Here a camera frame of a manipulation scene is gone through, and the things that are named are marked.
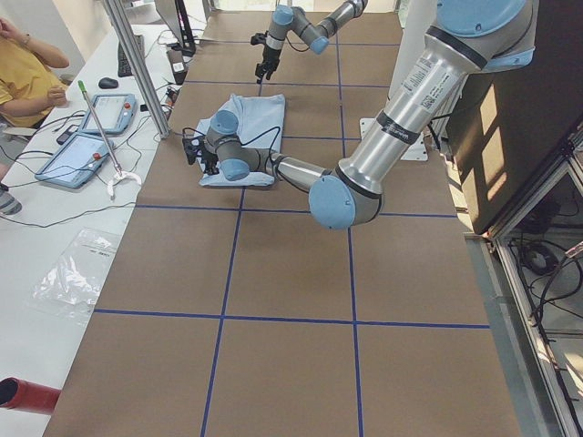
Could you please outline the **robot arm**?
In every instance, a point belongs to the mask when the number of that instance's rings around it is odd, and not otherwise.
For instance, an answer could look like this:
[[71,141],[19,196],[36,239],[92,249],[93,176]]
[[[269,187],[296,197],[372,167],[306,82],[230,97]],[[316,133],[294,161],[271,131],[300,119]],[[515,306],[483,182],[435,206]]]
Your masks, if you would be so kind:
[[367,5],[367,1],[344,1],[316,25],[299,6],[277,5],[271,15],[268,30],[251,37],[252,46],[263,46],[262,61],[255,67],[257,83],[261,84],[264,79],[270,80],[277,70],[289,32],[297,35],[313,53],[320,55],[339,29],[352,19],[360,17]]
[[307,193],[312,216],[327,229],[367,223],[384,203],[382,182],[436,112],[469,75],[528,65],[535,50],[536,1],[439,1],[424,52],[380,110],[357,149],[322,168],[270,148],[244,147],[238,118],[220,110],[198,148],[205,172],[228,181],[259,171]]

